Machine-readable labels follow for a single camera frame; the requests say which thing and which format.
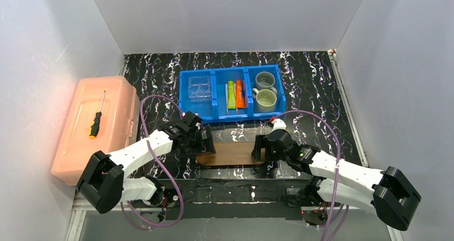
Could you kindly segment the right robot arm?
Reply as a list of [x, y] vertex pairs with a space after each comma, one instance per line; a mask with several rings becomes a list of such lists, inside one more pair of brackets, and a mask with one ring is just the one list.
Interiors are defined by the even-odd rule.
[[337, 160], [317, 147], [298, 144], [284, 129], [257, 135], [251, 155], [258, 159], [262, 151], [268, 161], [282, 160], [293, 170], [313, 176], [304, 189], [309, 201], [334, 200], [361, 208], [400, 231], [409, 228], [421, 201], [419, 192], [398, 168], [371, 169]]

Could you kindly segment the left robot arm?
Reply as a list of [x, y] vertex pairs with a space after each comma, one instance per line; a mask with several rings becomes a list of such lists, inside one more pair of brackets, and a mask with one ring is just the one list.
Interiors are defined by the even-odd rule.
[[164, 199], [164, 186], [152, 177], [131, 178], [141, 166], [156, 157], [180, 150], [194, 158], [215, 153], [212, 131], [202, 119], [188, 111], [180, 120], [166, 123], [149, 137], [108, 154], [101, 150], [89, 159], [76, 185], [77, 191], [101, 214], [118, 203], [143, 200], [159, 205]]

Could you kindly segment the oval wooden tray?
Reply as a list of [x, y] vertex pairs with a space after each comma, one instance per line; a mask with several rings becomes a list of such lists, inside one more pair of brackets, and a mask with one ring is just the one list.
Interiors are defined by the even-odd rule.
[[198, 164], [207, 167], [264, 164], [266, 162], [264, 148], [261, 149], [261, 158], [256, 160], [252, 156], [254, 145], [254, 142], [215, 142], [216, 153], [198, 154], [195, 159]]

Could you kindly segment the light green ceramic mug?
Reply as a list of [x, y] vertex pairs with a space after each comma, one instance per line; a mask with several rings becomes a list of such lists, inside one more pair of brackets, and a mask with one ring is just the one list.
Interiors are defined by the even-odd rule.
[[277, 104], [277, 89], [270, 87], [269, 89], [258, 90], [252, 89], [254, 99], [255, 113], [274, 112]]

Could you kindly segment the grey ceramic mug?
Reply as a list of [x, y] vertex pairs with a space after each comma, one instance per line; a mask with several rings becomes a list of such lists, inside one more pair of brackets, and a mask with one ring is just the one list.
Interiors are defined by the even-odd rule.
[[275, 85], [275, 77], [270, 72], [259, 72], [255, 77], [255, 87], [258, 90], [271, 89]]

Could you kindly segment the blue three-compartment plastic bin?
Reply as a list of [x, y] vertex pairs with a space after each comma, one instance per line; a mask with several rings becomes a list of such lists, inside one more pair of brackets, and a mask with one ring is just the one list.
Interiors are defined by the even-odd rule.
[[179, 81], [180, 108], [205, 124], [265, 120], [286, 111], [277, 65], [187, 70]]

